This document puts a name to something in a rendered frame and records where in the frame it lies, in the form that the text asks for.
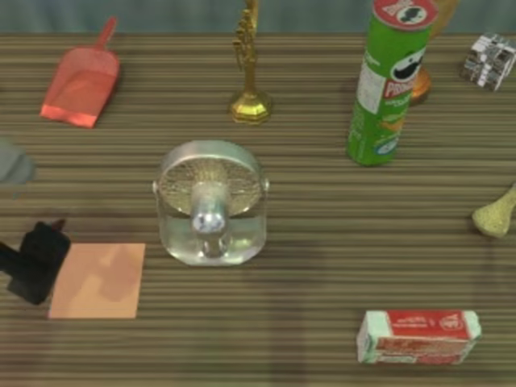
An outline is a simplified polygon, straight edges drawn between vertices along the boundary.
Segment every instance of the gray wall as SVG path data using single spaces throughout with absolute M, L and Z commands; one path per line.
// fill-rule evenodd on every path
M 262 32 L 363 32 L 372 0 L 261 0 Z M 243 0 L 0 0 L 0 32 L 233 31 Z M 516 0 L 462 0 L 448 32 L 516 32 Z

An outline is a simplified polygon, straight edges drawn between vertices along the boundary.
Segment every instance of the dustpan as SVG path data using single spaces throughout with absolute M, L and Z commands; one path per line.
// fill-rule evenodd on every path
M 97 43 L 68 51 L 57 67 L 40 115 L 79 127 L 94 127 L 119 74 L 119 59 L 106 50 L 116 27 L 110 18 Z

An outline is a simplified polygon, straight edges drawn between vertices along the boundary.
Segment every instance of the red and white box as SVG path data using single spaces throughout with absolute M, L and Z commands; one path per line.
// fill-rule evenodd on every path
M 356 337 L 368 364 L 459 364 L 481 337 L 471 310 L 370 310 Z

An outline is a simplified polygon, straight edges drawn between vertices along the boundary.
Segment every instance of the striped wooden surface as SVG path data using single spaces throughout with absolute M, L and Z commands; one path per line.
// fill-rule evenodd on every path
M 66 216 L 73 241 L 148 247 L 136 320 L 51 322 L 2 292 L 0 386 L 514 385 L 516 235 L 488 241 L 469 215 L 516 179 L 516 82 L 458 78 L 474 39 L 428 48 L 434 93 L 395 162 L 364 169 L 344 153 L 361 36 L 261 36 L 276 110 L 246 127 L 226 114 L 230 36 L 117 35 L 122 79 L 94 130 L 38 117 L 60 54 L 92 38 L 1 37 L 0 132 L 39 165 L 19 198 L 0 193 L 2 240 Z M 270 178 L 268 244 L 242 267 L 185 267 L 158 242 L 151 180 L 192 139 L 242 144 Z M 388 308 L 474 309 L 485 337 L 461 366 L 357 364 L 364 311 Z

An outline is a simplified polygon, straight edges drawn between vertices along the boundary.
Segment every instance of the orange sticky note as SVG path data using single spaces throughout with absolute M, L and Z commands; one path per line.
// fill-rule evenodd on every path
M 135 318 L 143 243 L 74 243 L 57 277 L 49 318 Z

